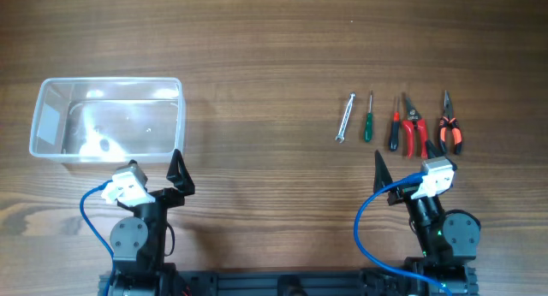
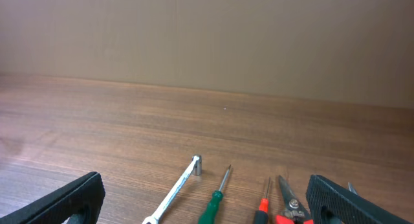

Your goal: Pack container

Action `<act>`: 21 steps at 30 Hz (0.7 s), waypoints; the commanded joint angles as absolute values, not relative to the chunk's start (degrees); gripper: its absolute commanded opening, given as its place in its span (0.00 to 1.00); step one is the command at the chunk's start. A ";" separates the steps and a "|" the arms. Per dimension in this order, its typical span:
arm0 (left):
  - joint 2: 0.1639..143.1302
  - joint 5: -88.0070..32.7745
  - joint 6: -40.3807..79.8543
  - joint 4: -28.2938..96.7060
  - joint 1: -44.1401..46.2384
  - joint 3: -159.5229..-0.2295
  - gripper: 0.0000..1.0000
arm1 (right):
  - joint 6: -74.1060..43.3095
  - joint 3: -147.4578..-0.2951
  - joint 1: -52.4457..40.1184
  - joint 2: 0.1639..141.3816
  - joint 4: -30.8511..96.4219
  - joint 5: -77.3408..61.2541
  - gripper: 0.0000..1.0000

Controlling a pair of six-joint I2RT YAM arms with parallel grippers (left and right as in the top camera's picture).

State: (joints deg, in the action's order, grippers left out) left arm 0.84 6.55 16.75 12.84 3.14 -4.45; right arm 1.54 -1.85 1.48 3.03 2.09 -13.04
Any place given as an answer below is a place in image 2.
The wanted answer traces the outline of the silver combination wrench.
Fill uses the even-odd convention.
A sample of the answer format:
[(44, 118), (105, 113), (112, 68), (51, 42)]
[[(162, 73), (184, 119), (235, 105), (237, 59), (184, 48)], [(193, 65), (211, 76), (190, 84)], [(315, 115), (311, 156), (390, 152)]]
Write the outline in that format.
[(183, 174), (179, 177), (177, 182), (173, 185), (166, 197), (162, 200), (157, 209), (152, 215), (146, 217), (142, 224), (158, 224), (161, 217), (167, 211), (168, 207), (172, 204), (173, 200), (180, 192), (186, 181), (191, 175), (200, 176), (202, 173), (202, 157), (201, 155), (194, 155), (191, 159), (191, 163), (184, 170)]

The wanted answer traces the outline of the orange black needle-nose pliers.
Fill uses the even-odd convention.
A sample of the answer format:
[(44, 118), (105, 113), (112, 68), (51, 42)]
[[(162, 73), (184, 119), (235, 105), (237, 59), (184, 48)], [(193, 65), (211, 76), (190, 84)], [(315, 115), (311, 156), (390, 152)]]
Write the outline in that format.
[(355, 190), (355, 188), (354, 188), (354, 186), (352, 185), (351, 182), (348, 182), (348, 189), (349, 189), (350, 192), (358, 195), (358, 192)]

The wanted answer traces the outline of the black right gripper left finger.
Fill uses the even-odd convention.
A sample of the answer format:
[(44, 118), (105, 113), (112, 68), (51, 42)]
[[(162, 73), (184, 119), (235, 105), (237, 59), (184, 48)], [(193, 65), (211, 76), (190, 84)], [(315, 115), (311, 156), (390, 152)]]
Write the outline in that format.
[(101, 175), (89, 172), (1, 218), (1, 224), (95, 224), (104, 202)]

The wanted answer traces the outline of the green handled screwdriver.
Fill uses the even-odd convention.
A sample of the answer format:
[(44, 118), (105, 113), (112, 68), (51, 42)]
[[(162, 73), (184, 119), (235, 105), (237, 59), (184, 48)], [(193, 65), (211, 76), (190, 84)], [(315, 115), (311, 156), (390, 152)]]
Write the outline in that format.
[(219, 211), (219, 205), (223, 200), (223, 188), (226, 184), (228, 176), (230, 175), (232, 165), (230, 164), (223, 176), (221, 184), (218, 190), (215, 190), (212, 194), (212, 198), (208, 202), (205, 211), (201, 214), (198, 224), (214, 224), (216, 215)]

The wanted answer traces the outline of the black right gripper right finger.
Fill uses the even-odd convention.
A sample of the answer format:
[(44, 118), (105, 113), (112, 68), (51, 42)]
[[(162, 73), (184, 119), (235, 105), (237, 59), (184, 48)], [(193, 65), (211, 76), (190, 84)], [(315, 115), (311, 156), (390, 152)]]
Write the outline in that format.
[(312, 175), (306, 192), (315, 223), (409, 224), (322, 175)]

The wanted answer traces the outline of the black red handled screwdriver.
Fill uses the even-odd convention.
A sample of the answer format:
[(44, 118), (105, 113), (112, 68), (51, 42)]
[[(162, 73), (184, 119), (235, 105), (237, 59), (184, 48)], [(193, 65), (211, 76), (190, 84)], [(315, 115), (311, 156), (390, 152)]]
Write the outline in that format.
[(271, 178), (268, 178), (268, 183), (265, 190), (265, 195), (261, 199), (261, 202), (259, 204), (259, 208), (255, 211), (253, 224), (267, 224), (268, 223), (268, 193), (270, 189), (271, 184)]

